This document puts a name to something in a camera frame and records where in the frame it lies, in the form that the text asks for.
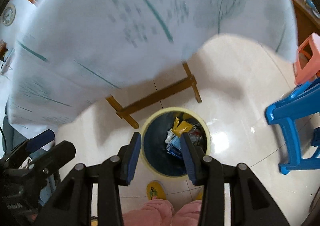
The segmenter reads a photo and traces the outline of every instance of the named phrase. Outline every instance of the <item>trash can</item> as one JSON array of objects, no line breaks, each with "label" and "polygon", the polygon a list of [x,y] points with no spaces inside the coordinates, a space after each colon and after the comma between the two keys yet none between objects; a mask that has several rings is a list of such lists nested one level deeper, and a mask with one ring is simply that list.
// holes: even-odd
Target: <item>trash can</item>
[{"label": "trash can", "polygon": [[200,123],[199,130],[204,139],[204,152],[210,154],[210,133],[205,122],[193,111],[180,107],[169,107],[151,115],[142,127],[141,155],[146,166],[158,175],[186,179],[187,171],[183,160],[167,153],[164,142],[175,118],[194,120]]}]

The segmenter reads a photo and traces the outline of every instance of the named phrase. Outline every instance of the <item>cable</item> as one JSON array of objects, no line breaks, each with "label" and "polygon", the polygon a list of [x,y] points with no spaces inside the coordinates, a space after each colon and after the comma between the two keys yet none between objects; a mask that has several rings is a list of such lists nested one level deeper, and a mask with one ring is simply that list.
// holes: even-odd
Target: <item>cable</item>
[{"label": "cable", "polygon": [[2,134],[2,137],[3,137],[3,141],[4,141],[4,155],[7,153],[7,142],[5,140],[5,136],[4,136],[4,133],[2,131],[2,128],[0,126],[0,131],[1,131],[1,134]]}]

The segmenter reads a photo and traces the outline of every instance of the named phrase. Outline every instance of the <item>floor tile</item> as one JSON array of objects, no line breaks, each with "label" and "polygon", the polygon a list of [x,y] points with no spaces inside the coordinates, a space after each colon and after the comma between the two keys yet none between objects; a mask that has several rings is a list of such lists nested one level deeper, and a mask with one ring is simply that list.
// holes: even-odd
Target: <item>floor tile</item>
[{"label": "floor tile", "polygon": [[192,198],[193,201],[195,201],[196,198],[197,198],[197,196],[198,196],[198,194],[199,194],[201,191],[203,191],[203,188],[204,188],[203,186],[200,186],[200,187],[198,187],[198,188],[195,188],[195,189],[190,190],[191,198]]},{"label": "floor tile", "polygon": [[[265,121],[265,108],[291,89],[275,63],[257,43],[221,36],[188,61],[202,103],[192,89],[161,101],[196,112],[211,134],[211,155],[224,164],[254,165],[284,144],[277,126]],[[155,79],[157,89],[185,77],[182,66]]]},{"label": "floor tile", "polygon": [[300,131],[312,117],[313,117],[313,114],[310,116],[306,116],[306,117],[295,120],[297,130]]},{"label": "floor tile", "polygon": [[164,187],[166,194],[188,191],[188,184],[185,179],[167,179],[150,171],[139,157],[134,178],[129,186],[119,186],[120,197],[146,197],[147,184],[153,180],[159,181]]},{"label": "floor tile", "polygon": [[[120,93],[116,91],[113,96],[122,106],[126,106],[155,91],[154,82],[149,81],[123,89]],[[161,103],[158,102],[132,114],[132,117],[142,127],[146,119],[160,109]],[[123,145],[130,142],[135,131],[140,130],[120,119],[106,100],[91,105],[73,123],[62,126],[56,136],[56,143],[68,140],[76,147],[76,162],[74,160],[62,168],[63,177],[77,162],[90,166],[116,155]]]},{"label": "floor tile", "polygon": [[175,212],[179,211],[185,204],[192,202],[189,190],[180,193],[167,194],[167,200],[172,204]]},{"label": "floor tile", "polygon": [[278,164],[287,161],[286,146],[251,167],[274,198],[291,226],[300,226],[309,213],[319,188],[320,170],[279,172]]},{"label": "floor tile", "polygon": [[262,45],[262,48],[266,51],[266,53],[270,56],[273,62],[278,67],[281,74],[284,76],[285,80],[287,81],[289,87],[291,89],[295,88],[295,75],[293,71],[293,65],[290,62],[285,61],[279,55],[275,54],[270,48]]},{"label": "floor tile", "polygon": [[127,213],[132,210],[140,209],[146,202],[148,202],[147,197],[121,197],[121,210],[122,213]]}]

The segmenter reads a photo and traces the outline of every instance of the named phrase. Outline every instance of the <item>chair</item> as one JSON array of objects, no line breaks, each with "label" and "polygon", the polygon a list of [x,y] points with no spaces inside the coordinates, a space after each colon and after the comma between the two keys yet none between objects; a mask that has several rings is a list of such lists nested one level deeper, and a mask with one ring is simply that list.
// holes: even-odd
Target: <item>chair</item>
[{"label": "chair", "polygon": [[[303,49],[309,44],[312,56],[307,54]],[[320,70],[320,36],[316,33],[312,33],[305,41],[299,46],[298,54],[303,53],[309,62],[302,69],[300,59],[297,57],[295,62],[296,78],[295,84],[300,85],[310,80],[314,75],[316,75]]]},{"label": "chair", "polygon": [[301,157],[300,139],[295,120],[320,111],[320,78],[297,86],[285,99],[279,100],[266,109],[268,124],[279,124],[288,149],[289,163],[279,164],[282,174],[291,170],[320,169],[320,153],[318,147],[310,158]]}]

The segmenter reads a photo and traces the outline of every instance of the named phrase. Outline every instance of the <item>wooden table leg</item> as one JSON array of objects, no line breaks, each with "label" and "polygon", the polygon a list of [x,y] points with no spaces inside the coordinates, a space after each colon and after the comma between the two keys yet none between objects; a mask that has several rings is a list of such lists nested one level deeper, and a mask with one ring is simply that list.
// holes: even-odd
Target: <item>wooden table leg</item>
[{"label": "wooden table leg", "polygon": [[[116,101],[116,99],[112,96],[107,97],[106,100],[109,102],[109,104],[116,110],[116,111],[122,111],[123,107]],[[132,118],[132,116],[128,115],[123,117],[124,120],[126,120],[134,129],[139,128],[139,124]]]},{"label": "wooden table leg", "polygon": [[[184,68],[184,71],[186,72],[187,76],[188,77],[191,77],[192,76],[192,73],[189,69],[189,66],[186,62],[182,62],[182,65],[183,65],[183,68]],[[195,93],[195,96],[196,96],[196,100],[198,103],[201,103],[202,102],[202,99],[200,97],[200,94],[199,94],[199,91],[198,91],[198,88],[197,88],[197,85],[196,85],[196,82],[193,82],[192,83],[192,89],[193,89],[193,92]]]}]

